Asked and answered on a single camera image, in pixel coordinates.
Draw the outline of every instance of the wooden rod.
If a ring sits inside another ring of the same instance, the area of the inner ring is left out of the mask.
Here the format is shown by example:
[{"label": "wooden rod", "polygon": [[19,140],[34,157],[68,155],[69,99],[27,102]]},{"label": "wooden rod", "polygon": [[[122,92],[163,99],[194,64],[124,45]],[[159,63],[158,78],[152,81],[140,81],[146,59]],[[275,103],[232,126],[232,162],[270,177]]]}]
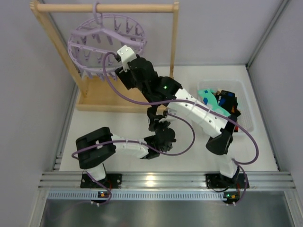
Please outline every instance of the wooden rod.
[{"label": "wooden rod", "polygon": [[71,77],[77,84],[80,92],[84,97],[86,97],[87,92],[87,84],[82,80],[81,76],[78,73],[77,68],[73,64],[67,50],[66,46],[62,43],[57,31],[53,27],[53,24],[51,23],[48,14],[47,13],[40,13],[36,10],[37,5],[39,5],[37,0],[32,0],[30,2],[30,8],[33,11],[33,14],[41,24],[41,26],[46,31],[48,37],[51,39],[53,45],[55,46],[57,52],[59,53],[63,63],[65,64],[67,70],[71,74]]},{"label": "wooden rod", "polygon": [[172,37],[171,37],[170,70],[169,70],[169,76],[172,78],[174,78],[174,67],[175,67],[177,34],[178,34],[178,16],[179,16],[179,2],[175,2],[174,14],[172,20]]},{"label": "wooden rod", "polygon": [[[173,13],[175,4],[98,4],[98,13]],[[38,12],[89,13],[92,4],[37,4]]]}]

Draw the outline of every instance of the wooden base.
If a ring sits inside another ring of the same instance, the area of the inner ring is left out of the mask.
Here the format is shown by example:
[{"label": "wooden base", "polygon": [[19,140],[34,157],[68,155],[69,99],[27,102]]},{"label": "wooden base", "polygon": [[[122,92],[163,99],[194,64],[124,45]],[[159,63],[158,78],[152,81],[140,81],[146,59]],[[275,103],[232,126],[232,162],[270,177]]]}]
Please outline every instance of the wooden base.
[{"label": "wooden base", "polygon": [[[146,113],[149,105],[137,105],[130,103],[119,97],[108,85],[97,76],[93,79],[84,78],[87,84],[87,94],[83,97],[79,93],[76,108],[80,111],[101,111],[101,112],[123,112],[123,113]],[[141,92],[134,88],[127,90],[123,83],[118,80],[112,80],[115,88],[124,96],[140,102],[147,102]],[[165,110],[164,106],[159,106],[158,111],[161,113]]]}]

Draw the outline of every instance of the white table surface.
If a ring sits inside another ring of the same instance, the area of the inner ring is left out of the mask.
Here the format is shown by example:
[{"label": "white table surface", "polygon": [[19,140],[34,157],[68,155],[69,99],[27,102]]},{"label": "white table surface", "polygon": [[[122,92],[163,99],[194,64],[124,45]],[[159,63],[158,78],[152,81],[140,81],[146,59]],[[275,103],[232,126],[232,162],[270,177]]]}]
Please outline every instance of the white table surface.
[{"label": "white table surface", "polygon": [[[159,75],[169,74],[169,67],[155,67],[155,69]],[[246,171],[277,171],[267,133],[244,66],[179,66],[175,67],[174,76],[195,97],[197,83],[203,79],[240,80],[244,84],[250,99],[250,108],[255,124],[252,135],[260,150],[258,160],[252,165],[243,167]],[[109,127],[113,134],[129,139],[144,138],[153,134],[148,131],[147,116],[143,113],[84,112],[75,109],[60,171],[81,171],[78,161],[71,157],[71,154],[76,151],[76,139],[104,126]],[[187,153],[176,157],[160,155],[160,157],[151,160],[113,155],[104,162],[106,170],[118,172],[218,171],[214,154],[210,153],[205,147],[209,137],[194,123],[193,126],[196,132],[196,141]],[[190,144],[192,140],[191,130],[180,121],[174,121],[170,127],[175,130],[177,139],[170,153],[179,153]],[[236,160],[241,162],[250,161],[255,156],[254,146],[246,135],[234,136],[229,152]]]}]

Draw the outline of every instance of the white clip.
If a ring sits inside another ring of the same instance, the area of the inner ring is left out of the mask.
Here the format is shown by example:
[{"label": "white clip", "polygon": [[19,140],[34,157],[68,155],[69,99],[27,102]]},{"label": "white clip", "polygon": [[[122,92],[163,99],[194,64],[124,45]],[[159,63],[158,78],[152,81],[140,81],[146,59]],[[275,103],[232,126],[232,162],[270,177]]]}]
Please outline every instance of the white clip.
[{"label": "white clip", "polygon": [[194,103],[193,107],[190,109],[190,112],[188,113],[188,115],[190,115],[191,112],[193,112],[193,109],[194,109],[195,106],[197,105],[197,102],[198,102],[198,100],[196,99],[196,100],[195,100],[195,103]]},{"label": "white clip", "polygon": [[127,143],[128,143],[128,139],[125,139],[125,149],[124,150],[127,149]]},{"label": "white clip", "polygon": [[204,117],[203,120],[205,120],[205,118],[209,115],[210,112],[211,112],[211,109],[210,109],[210,107],[208,107],[208,111],[207,111],[207,113],[205,114],[205,117]]},{"label": "white clip", "polygon": [[142,145],[141,145],[141,141],[140,141],[140,140],[138,140],[138,142],[139,142],[139,147],[140,147],[140,149],[139,149],[139,150],[141,150],[141,147],[142,147]]}]

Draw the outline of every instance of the white wall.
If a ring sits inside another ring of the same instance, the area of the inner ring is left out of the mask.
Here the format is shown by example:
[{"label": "white wall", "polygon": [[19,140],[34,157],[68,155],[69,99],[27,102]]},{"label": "white wall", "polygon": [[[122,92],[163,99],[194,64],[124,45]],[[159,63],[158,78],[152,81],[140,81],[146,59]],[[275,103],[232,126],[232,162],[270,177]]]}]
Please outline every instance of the white wall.
[{"label": "white wall", "polygon": [[303,201],[303,1],[290,2],[251,67],[278,158]]},{"label": "white wall", "polygon": [[0,223],[23,227],[54,157],[73,82],[29,1],[1,3]]},{"label": "white wall", "polygon": [[[47,3],[93,3],[94,0],[46,0]],[[100,3],[173,3],[173,0],[101,0]],[[179,0],[177,64],[245,64],[281,0]],[[144,27],[145,56],[154,64],[170,61],[172,15],[128,14]],[[56,13],[67,40],[70,31],[92,13]]]}]

